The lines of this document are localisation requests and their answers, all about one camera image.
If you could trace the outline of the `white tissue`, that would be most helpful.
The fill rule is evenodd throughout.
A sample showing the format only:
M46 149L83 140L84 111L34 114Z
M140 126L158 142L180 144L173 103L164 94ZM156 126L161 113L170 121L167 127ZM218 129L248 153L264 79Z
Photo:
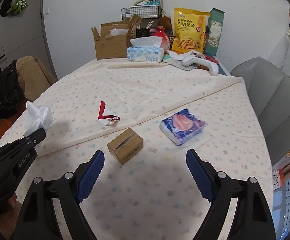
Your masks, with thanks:
M24 136L27 137L39 129L43 129L45 132L48 131L53 123L53 115L50 107L41 106L38 107L32 102L26 102L27 111L27 124Z

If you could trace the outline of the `red white torn wrapper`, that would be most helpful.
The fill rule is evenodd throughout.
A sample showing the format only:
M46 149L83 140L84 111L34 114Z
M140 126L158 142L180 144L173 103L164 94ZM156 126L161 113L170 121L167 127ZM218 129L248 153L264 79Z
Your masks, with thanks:
M114 115L104 101L101 101L98 112L98 121L104 126L112 126L119 122L120 117Z

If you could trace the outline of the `small brown cardboard box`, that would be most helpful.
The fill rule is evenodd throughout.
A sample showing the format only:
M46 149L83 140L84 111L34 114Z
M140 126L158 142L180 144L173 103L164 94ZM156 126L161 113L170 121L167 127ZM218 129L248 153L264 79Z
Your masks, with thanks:
M143 138L128 128L107 144L109 152L121 165L126 164L143 148Z

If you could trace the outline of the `orange white box on floor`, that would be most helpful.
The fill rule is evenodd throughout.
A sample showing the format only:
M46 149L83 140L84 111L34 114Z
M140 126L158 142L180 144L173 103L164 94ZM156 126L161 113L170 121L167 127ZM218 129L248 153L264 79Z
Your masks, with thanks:
M284 185L284 176L281 169L272 172L273 190L277 190Z

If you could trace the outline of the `brown jacket on chair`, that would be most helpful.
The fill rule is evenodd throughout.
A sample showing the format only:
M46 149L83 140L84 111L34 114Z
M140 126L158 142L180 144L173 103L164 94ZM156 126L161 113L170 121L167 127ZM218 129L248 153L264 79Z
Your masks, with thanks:
M16 115L17 107L24 99L35 101L56 81L37 57L14 60L0 73L0 119Z

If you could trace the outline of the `floral cream tablecloth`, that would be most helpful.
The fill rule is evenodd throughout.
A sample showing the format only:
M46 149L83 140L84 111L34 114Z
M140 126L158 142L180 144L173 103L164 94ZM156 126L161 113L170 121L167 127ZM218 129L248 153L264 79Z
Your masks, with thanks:
M119 122L98 121L101 101ZM241 77L93 60L56 82L35 105L50 107L54 121L16 191L18 200L35 177L58 179L101 150L105 165L81 204L99 239L192 239L210 204L185 162L191 148L232 178L257 178L273 204L270 156ZM185 108L206 126L177 146L159 124ZM107 144L128 128L143 138L143 148L121 165Z

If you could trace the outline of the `blue purple tissue pack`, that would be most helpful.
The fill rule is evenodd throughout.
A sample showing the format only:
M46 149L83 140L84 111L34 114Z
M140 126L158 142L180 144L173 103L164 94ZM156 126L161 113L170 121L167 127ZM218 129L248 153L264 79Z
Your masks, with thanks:
M177 146L202 132L206 122L193 115L185 108L163 119L159 128Z

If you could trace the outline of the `grey upholstered chair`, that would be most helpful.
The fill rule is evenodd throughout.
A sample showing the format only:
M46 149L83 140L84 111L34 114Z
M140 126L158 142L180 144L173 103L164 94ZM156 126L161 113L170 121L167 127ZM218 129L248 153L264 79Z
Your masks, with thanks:
M241 63L230 74L245 81L274 165L290 150L290 77L261 57Z

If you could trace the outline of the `open brown cardboard box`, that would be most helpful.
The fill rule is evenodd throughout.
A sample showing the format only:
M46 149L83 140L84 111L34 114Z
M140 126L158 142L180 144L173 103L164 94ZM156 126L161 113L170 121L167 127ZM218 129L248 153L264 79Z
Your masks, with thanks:
M101 32L97 28L91 28L96 59L126 58L127 49L131 46L133 30L141 22L142 18L134 15L131 20L101 24Z

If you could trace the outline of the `blue white tissue box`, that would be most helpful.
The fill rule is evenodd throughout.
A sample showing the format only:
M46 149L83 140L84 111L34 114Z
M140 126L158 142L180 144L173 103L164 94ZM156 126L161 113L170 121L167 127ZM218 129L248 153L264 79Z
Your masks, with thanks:
M164 49L159 45L159 37L140 37L130 40L131 47L127 49L127 59L129 61L149 61L162 62Z

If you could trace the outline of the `red white vase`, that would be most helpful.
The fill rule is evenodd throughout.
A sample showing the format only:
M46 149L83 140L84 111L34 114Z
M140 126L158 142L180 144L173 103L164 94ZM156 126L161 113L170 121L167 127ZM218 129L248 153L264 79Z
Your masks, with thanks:
M163 26L158 26L156 31L153 33L153 36L161 38L161 43L159 46L163 48L164 53L166 53L170 48L170 41L167 34L165 33L165 28Z

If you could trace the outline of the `white hanging bag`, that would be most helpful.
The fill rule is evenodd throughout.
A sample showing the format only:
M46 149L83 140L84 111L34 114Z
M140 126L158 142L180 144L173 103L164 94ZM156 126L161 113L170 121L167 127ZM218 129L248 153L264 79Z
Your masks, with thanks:
M281 37L268 61L290 76L290 31Z

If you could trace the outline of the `red pen tool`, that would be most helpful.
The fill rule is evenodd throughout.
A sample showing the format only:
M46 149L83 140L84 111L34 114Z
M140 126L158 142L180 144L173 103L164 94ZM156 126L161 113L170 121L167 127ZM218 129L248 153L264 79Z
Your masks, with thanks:
M207 54L204 54L204 57L206 58L206 60L211 61L213 63L219 64L219 61L217 61L217 59L215 59L213 56L209 56Z

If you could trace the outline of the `white game controller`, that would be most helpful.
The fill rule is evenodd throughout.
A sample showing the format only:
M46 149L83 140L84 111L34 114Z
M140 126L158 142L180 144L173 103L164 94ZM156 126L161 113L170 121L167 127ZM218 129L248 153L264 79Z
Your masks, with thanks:
M203 59L195 55L188 55L182 59L182 65L185 67L191 66L193 64L204 66L209 70L211 76L217 76L219 73L219 67L215 62Z

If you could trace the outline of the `yellow snack bag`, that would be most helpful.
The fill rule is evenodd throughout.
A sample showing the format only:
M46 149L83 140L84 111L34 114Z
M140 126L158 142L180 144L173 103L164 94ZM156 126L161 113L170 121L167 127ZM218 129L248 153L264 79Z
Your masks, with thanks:
M172 50L179 53L196 50L202 53L206 20L209 16L209 12L174 8L175 39L172 43Z

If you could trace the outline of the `green tall box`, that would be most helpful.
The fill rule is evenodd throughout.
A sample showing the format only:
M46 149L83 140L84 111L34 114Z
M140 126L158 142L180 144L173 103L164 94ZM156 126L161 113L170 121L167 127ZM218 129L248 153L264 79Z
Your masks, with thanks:
M219 47L225 12L213 8L208 18L209 36L206 53L215 56Z

